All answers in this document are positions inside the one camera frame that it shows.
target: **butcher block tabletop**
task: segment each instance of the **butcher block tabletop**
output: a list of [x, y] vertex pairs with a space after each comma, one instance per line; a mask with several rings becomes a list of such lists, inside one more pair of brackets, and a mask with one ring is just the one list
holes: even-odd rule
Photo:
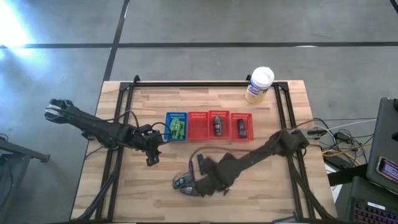
[[[304, 82], [287, 81], [297, 124], [312, 119]], [[96, 116], [113, 118], [120, 82], [104, 82]], [[231, 113], [251, 113], [254, 140], [235, 142], [230, 140], [170, 142], [159, 147], [160, 162], [146, 165], [146, 155], [134, 149], [124, 149], [119, 179], [114, 222], [270, 222], [289, 217], [294, 211], [294, 200], [287, 161], [272, 156], [243, 171], [224, 196], [192, 197], [172, 188], [176, 175], [188, 170], [188, 158], [201, 146], [221, 146], [230, 149], [257, 149], [280, 130], [280, 119], [274, 89], [270, 89], [264, 101], [258, 105], [246, 101], [246, 87], [135, 87], [131, 110], [137, 114], [139, 124], [165, 121], [166, 112], [228, 110]], [[290, 127], [283, 91], [287, 126]], [[135, 126], [132, 116], [129, 124]], [[313, 123], [301, 128], [312, 128]], [[155, 129], [164, 132], [162, 125]], [[87, 153], [100, 146], [96, 141], [88, 145]], [[221, 159], [225, 152], [217, 149], [202, 152], [205, 157]], [[244, 152], [233, 152], [241, 157]], [[98, 193], [104, 171], [106, 149], [88, 157], [83, 166], [72, 218], [80, 216]], [[326, 210], [336, 216], [328, 177], [322, 155], [317, 147], [308, 147], [304, 157], [311, 191]], [[198, 169], [197, 160], [194, 166]], [[104, 203], [108, 211], [110, 190]], [[302, 207], [307, 207], [300, 190]]]

